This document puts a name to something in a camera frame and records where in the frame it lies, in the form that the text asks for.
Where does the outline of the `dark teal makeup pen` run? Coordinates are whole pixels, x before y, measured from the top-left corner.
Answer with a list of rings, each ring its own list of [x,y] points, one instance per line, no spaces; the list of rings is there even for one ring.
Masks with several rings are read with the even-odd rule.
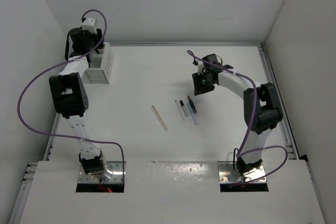
[[[196,107],[189,95],[187,96],[187,99],[188,99],[189,105],[191,106],[192,111],[196,114],[197,113]]]

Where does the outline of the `tan and white pencil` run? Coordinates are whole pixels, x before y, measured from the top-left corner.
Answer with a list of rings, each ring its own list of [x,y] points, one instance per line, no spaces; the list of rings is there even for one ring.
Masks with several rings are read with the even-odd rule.
[[[166,126],[165,122],[163,121],[162,117],[160,116],[160,114],[157,111],[157,109],[155,108],[155,106],[151,105],[151,109],[152,109],[153,113],[155,114],[155,116],[157,117],[157,119],[159,120],[159,122],[162,125],[162,127],[164,128],[164,130],[167,132],[168,131],[168,127]]]

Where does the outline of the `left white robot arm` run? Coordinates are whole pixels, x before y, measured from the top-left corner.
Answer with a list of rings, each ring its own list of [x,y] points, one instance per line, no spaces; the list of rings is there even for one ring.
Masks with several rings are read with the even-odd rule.
[[[79,145],[79,162],[87,175],[101,177],[106,163],[101,147],[88,140],[85,112],[89,99],[82,77],[91,64],[91,53],[103,48],[102,30],[73,28],[67,34],[65,68],[49,78],[53,104],[57,113],[67,120]]]

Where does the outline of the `thin white liner pen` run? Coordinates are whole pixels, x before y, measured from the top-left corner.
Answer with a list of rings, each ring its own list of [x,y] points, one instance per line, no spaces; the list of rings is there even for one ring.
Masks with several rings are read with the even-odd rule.
[[[181,118],[182,118],[182,121],[185,121],[185,120],[184,120],[184,116],[183,116],[183,114],[182,114],[182,110],[181,110],[181,108],[180,108],[179,103],[178,103],[177,100],[175,100],[175,104],[176,104],[176,107],[177,107],[177,109],[178,109],[178,112],[179,112],[179,114],[180,114],[180,116],[181,116]]]

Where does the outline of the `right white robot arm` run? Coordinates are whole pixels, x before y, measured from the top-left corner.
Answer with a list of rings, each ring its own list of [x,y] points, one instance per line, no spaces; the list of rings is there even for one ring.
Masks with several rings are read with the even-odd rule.
[[[267,138],[283,119],[275,85],[255,82],[231,65],[224,65],[216,54],[199,58],[190,50],[187,53],[193,57],[193,65],[197,66],[197,72],[192,75],[195,95],[206,94],[215,86],[221,86],[243,100],[247,130],[235,154],[234,167],[240,175],[259,168],[262,152],[268,148]]]

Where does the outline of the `lavender white makeup stick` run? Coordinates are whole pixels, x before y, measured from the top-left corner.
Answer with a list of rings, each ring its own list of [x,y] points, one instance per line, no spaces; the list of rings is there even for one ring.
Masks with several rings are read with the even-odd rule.
[[[198,125],[198,121],[197,121],[196,115],[195,115],[194,111],[192,110],[191,105],[189,103],[187,104],[187,107],[188,107],[188,110],[190,112],[190,115],[191,115],[191,117],[192,117],[195,125]]]

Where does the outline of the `clear tube black cap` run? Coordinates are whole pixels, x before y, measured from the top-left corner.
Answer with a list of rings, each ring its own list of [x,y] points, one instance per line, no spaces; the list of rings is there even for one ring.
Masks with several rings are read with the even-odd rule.
[[[180,103],[180,106],[181,106],[181,108],[182,108],[182,111],[183,111],[184,115],[185,115],[186,117],[188,117],[188,112],[187,112],[187,110],[186,110],[186,107],[185,107],[185,105],[184,105],[184,102],[183,102],[182,100],[180,100],[179,103]]]

